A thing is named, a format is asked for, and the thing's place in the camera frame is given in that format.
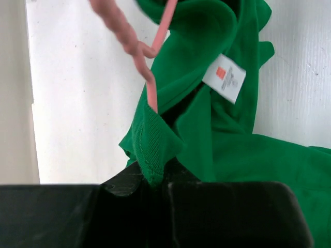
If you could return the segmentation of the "green t shirt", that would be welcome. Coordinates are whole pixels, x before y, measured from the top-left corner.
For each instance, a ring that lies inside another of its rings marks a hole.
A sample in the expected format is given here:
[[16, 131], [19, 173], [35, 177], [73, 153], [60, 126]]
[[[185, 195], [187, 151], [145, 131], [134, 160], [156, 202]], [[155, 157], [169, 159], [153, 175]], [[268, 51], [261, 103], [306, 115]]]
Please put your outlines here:
[[[275, 52], [259, 40], [271, 13], [265, 1], [180, 1], [152, 65], [158, 111], [143, 91], [120, 147], [152, 186], [172, 158], [207, 182], [283, 182], [299, 201], [315, 247], [330, 247], [330, 150], [253, 133], [259, 69]], [[221, 54], [246, 71], [235, 103], [202, 81]]]

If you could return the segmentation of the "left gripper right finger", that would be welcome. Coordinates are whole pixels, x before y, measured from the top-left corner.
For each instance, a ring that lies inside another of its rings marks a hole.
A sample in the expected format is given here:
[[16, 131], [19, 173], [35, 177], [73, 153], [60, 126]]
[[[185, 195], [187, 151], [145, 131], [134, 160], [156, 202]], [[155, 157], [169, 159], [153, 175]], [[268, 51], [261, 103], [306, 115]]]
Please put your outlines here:
[[173, 159], [162, 189], [157, 247], [314, 247], [295, 195], [281, 182], [202, 182]]

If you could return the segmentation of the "pink wire hanger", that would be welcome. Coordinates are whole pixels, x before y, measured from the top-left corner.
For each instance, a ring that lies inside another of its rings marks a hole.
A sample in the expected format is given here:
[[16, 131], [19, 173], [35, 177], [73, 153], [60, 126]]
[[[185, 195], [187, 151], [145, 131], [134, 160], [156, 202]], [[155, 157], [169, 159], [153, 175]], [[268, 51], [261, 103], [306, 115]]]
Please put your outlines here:
[[93, 11], [101, 17], [106, 27], [114, 33], [125, 52], [132, 56], [138, 73], [146, 80], [147, 103], [155, 112], [158, 112], [156, 80], [147, 66], [145, 58], [155, 58], [161, 50], [177, 1], [167, 1], [152, 46], [138, 40], [136, 32], [117, 6], [116, 1], [93, 0], [90, 1], [90, 5]]

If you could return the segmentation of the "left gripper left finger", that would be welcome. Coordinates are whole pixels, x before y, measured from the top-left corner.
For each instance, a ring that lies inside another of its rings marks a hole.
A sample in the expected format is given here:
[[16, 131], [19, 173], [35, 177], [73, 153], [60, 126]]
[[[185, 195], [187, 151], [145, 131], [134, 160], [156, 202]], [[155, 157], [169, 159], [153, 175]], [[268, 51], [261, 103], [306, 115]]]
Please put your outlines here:
[[102, 184], [1, 186], [1, 247], [152, 247], [133, 164]]

